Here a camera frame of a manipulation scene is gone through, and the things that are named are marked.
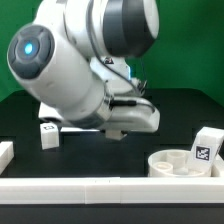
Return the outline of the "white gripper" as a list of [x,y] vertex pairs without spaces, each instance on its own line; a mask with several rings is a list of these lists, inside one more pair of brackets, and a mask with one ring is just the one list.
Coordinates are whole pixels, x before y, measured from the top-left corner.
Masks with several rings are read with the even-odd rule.
[[153,133],[158,130],[160,112],[140,97],[115,97],[110,103],[112,114],[101,130]]

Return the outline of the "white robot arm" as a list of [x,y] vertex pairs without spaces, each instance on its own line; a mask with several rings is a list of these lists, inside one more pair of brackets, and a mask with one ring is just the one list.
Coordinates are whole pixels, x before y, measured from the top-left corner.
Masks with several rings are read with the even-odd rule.
[[12,38],[7,63],[17,82],[59,126],[154,132],[160,114],[120,69],[113,90],[94,59],[139,57],[158,36],[155,0],[42,0],[33,22]]

